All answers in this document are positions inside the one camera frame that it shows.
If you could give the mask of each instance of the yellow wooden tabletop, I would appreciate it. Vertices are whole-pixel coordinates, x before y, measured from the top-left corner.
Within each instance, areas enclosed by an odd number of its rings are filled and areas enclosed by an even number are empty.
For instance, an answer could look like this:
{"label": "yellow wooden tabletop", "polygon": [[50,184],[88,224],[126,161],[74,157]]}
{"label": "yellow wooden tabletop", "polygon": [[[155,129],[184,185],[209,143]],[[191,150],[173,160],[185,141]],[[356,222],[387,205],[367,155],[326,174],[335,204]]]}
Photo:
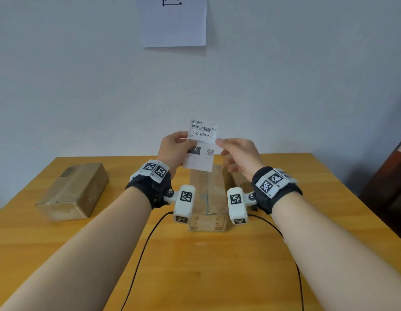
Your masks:
{"label": "yellow wooden tabletop", "polygon": [[[401,240],[311,154],[264,154],[299,182],[304,196],[401,273]],[[136,157],[58,157],[0,210],[0,306],[64,242],[124,190],[130,175],[149,160]],[[102,162],[110,177],[90,219],[50,222],[34,206],[70,164]],[[215,163],[222,157],[215,156]],[[189,183],[179,168],[178,189]],[[142,246],[159,218],[155,209],[105,310],[119,311]],[[271,220],[262,211],[259,215]],[[306,310],[321,310],[303,283]],[[188,232],[166,217],[152,235],[125,310],[300,310],[293,258],[278,233],[251,218],[224,233]]]}

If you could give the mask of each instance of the black wrist strap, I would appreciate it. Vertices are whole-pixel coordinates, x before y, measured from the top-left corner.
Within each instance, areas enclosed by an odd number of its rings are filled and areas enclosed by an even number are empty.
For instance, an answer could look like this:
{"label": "black wrist strap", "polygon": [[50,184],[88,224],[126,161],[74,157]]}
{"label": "black wrist strap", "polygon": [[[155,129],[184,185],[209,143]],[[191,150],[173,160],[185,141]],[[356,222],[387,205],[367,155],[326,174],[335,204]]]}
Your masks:
{"label": "black wrist strap", "polygon": [[258,170],[252,178],[252,187],[255,191],[257,205],[260,209],[262,209],[266,214],[272,213],[272,208],[282,198],[284,195],[291,193],[291,192],[298,192],[303,195],[301,189],[294,183],[289,183],[282,189],[278,191],[277,194],[273,198],[269,198],[265,195],[257,186],[256,183],[261,179],[262,176],[270,172],[273,168],[272,167],[263,167]]}
{"label": "black wrist strap", "polygon": [[149,199],[151,209],[160,208],[168,204],[163,200],[166,191],[172,188],[171,175],[168,172],[161,183],[155,182],[152,178],[138,175],[133,178],[125,187],[139,189]]}

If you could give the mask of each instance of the wire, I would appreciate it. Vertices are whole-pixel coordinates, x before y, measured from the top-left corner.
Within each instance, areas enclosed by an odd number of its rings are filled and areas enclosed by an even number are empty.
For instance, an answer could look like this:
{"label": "wire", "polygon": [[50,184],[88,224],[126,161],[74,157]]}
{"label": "wire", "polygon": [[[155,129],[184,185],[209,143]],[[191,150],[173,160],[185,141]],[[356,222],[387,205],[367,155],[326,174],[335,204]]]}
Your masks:
{"label": "wire", "polygon": [[[141,260],[142,260],[143,253],[145,252],[147,243],[149,242],[149,239],[150,239],[151,235],[152,235],[153,232],[156,230],[157,226],[161,223],[161,221],[162,221],[167,215],[171,215],[171,214],[173,214],[172,211],[167,212],[166,214],[164,214],[164,215],[162,216],[162,218],[159,219],[159,221],[157,222],[157,224],[154,225],[154,227],[153,227],[153,229],[151,230],[149,236],[147,237],[146,243],[145,243],[145,245],[143,246],[142,253],[140,254],[140,258],[139,258],[139,261],[138,261],[138,263],[137,263],[136,270],[134,271],[133,280],[131,281],[130,288],[129,288],[129,290],[128,290],[127,296],[125,297],[123,306],[121,307],[120,311],[123,311],[124,306],[125,306],[125,304],[127,303],[127,299],[128,299],[128,297],[130,296],[131,288],[133,287],[134,280],[136,279],[136,274],[137,274],[137,271],[138,271],[138,269],[139,269],[139,265],[140,265],[140,262],[141,262]],[[262,218],[262,217],[260,217],[260,216],[258,216],[258,215],[254,215],[254,214],[248,214],[248,216],[259,218],[259,219],[263,220],[264,222],[266,222],[267,224],[270,224],[270,225],[281,235],[281,237],[283,237],[283,236],[282,236],[282,233],[280,232],[280,230],[279,230],[277,227],[275,227],[273,224],[271,224],[269,221],[267,221],[265,218]],[[302,309],[302,311],[304,311],[304,297],[303,297],[303,288],[302,288],[302,283],[301,283],[301,273],[300,273],[300,269],[298,268],[297,263],[295,263],[295,266],[296,266],[296,268],[297,268],[298,279],[299,279],[299,282],[300,282],[301,309]]]}
{"label": "wire", "polygon": [[[260,217],[258,215],[255,214],[248,214],[248,216],[250,217],[256,217],[259,219],[262,219],[265,223],[270,224],[280,235],[282,238],[284,238],[284,236],[282,235],[282,233],[280,232],[280,230],[275,227],[273,224],[271,224],[269,221],[267,221],[265,218]],[[297,263],[295,263],[295,266],[297,268],[297,272],[298,272],[298,280],[300,282],[300,294],[301,294],[301,310],[304,311],[304,295],[303,295],[303,286],[302,286],[302,282],[301,282],[301,273],[300,273],[300,269],[298,268]]]}
{"label": "wire", "polygon": [[153,229],[151,230],[149,236],[147,237],[147,240],[146,240],[146,243],[145,243],[145,245],[144,245],[144,247],[143,247],[142,253],[140,254],[140,258],[139,258],[139,262],[137,263],[136,270],[134,271],[133,280],[131,281],[131,285],[130,285],[130,288],[129,288],[129,290],[128,290],[127,297],[125,297],[123,306],[121,307],[120,311],[123,311],[123,308],[124,308],[125,304],[127,303],[128,296],[130,296],[131,288],[133,287],[134,280],[136,279],[137,270],[139,269],[139,265],[140,265],[140,262],[141,262],[141,260],[142,260],[143,253],[145,252],[145,248],[146,248],[146,246],[147,246],[147,243],[148,243],[148,241],[149,241],[151,235],[152,235],[153,232],[156,230],[157,226],[161,223],[161,221],[162,221],[167,215],[171,215],[171,214],[173,214],[172,211],[167,212],[166,214],[164,214],[164,215],[162,216],[162,218],[159,219],[159,221],[157,222],[157,224],[154,225],[154,227],[153,227]]}

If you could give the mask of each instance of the white wall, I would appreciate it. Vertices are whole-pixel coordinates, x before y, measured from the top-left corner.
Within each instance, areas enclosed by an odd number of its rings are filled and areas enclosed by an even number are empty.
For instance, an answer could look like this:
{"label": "white wall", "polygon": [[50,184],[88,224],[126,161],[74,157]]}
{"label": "white wall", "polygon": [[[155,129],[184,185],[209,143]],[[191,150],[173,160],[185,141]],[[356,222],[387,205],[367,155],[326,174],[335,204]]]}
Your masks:
{"label": "white wall", "polygon": [[56,156],[154,155],[197,116],[357,192],[401,132],[401,0],[208,0],[142,49],[135,0],[0,0],[0,206]]}

